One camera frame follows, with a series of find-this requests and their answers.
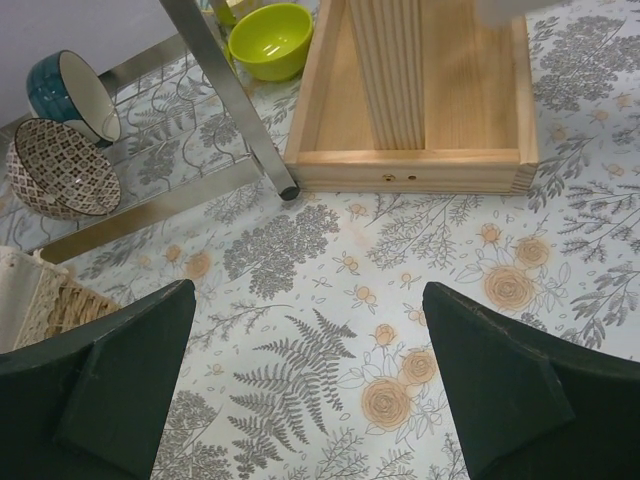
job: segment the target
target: tablecloth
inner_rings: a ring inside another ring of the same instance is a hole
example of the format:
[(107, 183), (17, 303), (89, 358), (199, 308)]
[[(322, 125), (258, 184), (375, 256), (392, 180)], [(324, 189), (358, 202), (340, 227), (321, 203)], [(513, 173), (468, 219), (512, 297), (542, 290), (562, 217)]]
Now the tablecloth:
[(541, 155), (528, 196), (283, 204), (262, 181), (71, 261), (121, 303), (196, 284), (153, 478), (467, 478), (420, 306), (428, 281), (638, 355), (639, 21), (637, 0), (528, 19)]

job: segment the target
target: bowl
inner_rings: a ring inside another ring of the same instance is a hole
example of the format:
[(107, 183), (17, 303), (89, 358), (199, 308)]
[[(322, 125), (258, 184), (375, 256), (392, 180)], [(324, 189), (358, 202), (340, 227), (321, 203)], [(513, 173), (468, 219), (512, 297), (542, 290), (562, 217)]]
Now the bowl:
[(120, 120), (98, 75), (77, 54), (62, 50), (40, 60), (27, 76), (34, 117), (75, 128), (98, 147), (120, 138)]
[(7, 174), (22, 202), (46, 217), (107, 215), (120, 204), (109, 160), (77, 130), (43, 118), (20, 124), (9, 146)]
[(238, 22), (229, 37), (229, 50), (258, 80), (281, 82), (304, 68), (312, 34), (309, 10), (295, 3), (276, 3)]

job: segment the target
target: rose print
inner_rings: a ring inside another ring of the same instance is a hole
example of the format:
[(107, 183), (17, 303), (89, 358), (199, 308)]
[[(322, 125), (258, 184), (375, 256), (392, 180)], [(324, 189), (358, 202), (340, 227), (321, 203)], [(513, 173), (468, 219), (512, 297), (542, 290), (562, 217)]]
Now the rose print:
[(376, 328), (375, 339), (379, 346), (386, 347), (394, 338), (396, 338), (396, 333), (391, 325), (378, 325), (378, 328)]
[(535, 237), (520, 240), (515, 253), (516, 258), (527, 268), (539, 267), (549, 260), (549, 249)]
[(500, 234), (502, 232), (493, 223), (485, 223), (480, 231), (480, 236), (484, 240), (484, 244), (494, 244), (500, 240)]
[(174, 263), (178, 260), (178, 257), (180, 257), (181, 253), (182, 249), (178, 245), (171, 245), (169, 248), (167, 248), (164, 256), (167, 259), (167, 262)]
[(431, 351), (411, 352), (402, 361), (398, 381), (403, 385), (424, 385), (438, 371), (436, 358)]
[(484, 291), (494, 305), (515, 311), (529, 305), (535, 294), (533, 282), (521, 270), (506, 266), (494, 268), (487, 275)]
[(198, 280), (204, 277), (207, 272), (209, 272), (210, 266), (211, 259), (206, 252), (198, 252), (191, 255), (185, 267), (187, 278), (190, 280)]
[(395, 378), (381, 377), (362, 393), (362, 411), (373, 425), (387, 432), (397, 430), (409, 419), (411, 400)]

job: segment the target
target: wooden box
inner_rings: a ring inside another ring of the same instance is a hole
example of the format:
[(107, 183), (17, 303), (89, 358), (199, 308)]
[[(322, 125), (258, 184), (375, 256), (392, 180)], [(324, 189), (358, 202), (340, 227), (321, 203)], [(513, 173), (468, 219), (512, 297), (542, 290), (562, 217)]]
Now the wooden box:
[(383, 150), (374, 147), (349, 1), (321, 0), (285, 154), (299, 185), (314, 191), (525, 193), (538, 150), (524, 18), (493, 30), (476, 23), (473, 0), (419, 0), (416, 65), (422, 70), (414, 73), (422, 75), (422, 85), (417, 94), (400, 90), (409, 92), (410, 102), (424, 102), (418, 123), (424, 148)]

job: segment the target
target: green bowl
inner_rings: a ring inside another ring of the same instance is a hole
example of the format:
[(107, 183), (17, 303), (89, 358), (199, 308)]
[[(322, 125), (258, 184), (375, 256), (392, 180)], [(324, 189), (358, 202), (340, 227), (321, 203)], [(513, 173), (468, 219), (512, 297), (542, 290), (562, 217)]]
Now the green bowl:
[(282, 82), (304, 68), (312, 33), (309, 10), (295, 3), (276, 3), (238, 22), (229, 50), (258, 80)]

